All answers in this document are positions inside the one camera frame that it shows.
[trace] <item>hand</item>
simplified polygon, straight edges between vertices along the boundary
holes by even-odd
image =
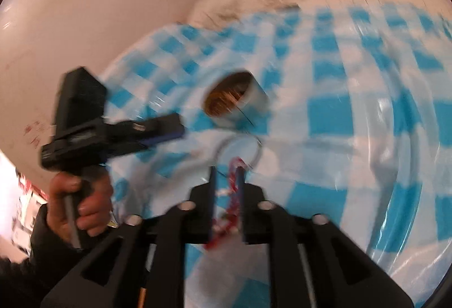
[[[79,205],[80,217],[77,227],[86,230],[92,237],[99,235],[110,221],[113,188],[108,173],[102,175],[93,184],[93,193]],[[71,242],[71,232],[66,219],[64,197],[81,187],[81,179],[68,173],[58,173],[50,183],[49,203],[47,204],[47,225],[67,243]]]

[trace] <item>blue fabric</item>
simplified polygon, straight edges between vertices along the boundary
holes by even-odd
[[[452,262],[450,36],[448,21],[404,5],[287,10],[221,32],[170,25],[150,34],[103,77],[106,116],[176,111],[187,133],[110,162],[115,216],[160,215],[206,181],[233,132],[204,114],[203,97],[226,74],[249,70],[270,107],[245,128],[263,143],[247,181],[295,215],[327,214],[419,305]],[[218,216],[226,188],[218,174]],[[186,299],[268,307],[266,260],[264,246],[239,236],[209,252],[188,246]]]

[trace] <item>handle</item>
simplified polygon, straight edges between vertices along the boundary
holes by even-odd
[[[93,192],[92,183],[105,174],[104,166],[93,165],[83,168],[81,171],[81,189],[64,197],[66,217],[71,231],[71,244],[76,249],[92,248],[97,238],[90,237],[86,230],[78,229],[76,220],[80,217],[79,204]]]

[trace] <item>red string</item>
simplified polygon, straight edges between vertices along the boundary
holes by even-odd
[[[228,182],[229,182],[229,191],[230,191],[230,199],[229,205],[223,214],[220,220],[214,219],[213,225],[217,226],[216,231],[214,231],[214,236],[210,242],[208,242],[204,248],[212,249],[218,245],[218,243],[224,239],[227,235],[231,233],[231,231],[237,228],[239,223],[239,197],[237,194],[238,188],[236,183],[236,170],[241,166],[243,168],[246,167],[245,162],[239,157],[233,158],[229,163],[228,170]]]

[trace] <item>screw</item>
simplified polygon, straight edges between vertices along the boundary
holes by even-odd
[[[126,224],[134,227],[140,225],[142,221],[143,219],[140,215],[130,215],[126,220]]]
[[[316,225],[325,225],[329,223],[329,220],[326,215],[318,213],[312,217],[312,222]]]
[[[195,202],[193,201],[184,201],[178,206],[182,211],[190,211],[196,207]]]
[[[263,211],[268,211],[273,210],[276,206],[272,201],[261,201],[257,204],[257,207]]]
[[[134,123],[132,125],[132,128],[135,129],[136,131],[140,131],[140,132],[143,132],[146,130],[145,126],[142,126],[141,124],[138,124],[138,123]]]

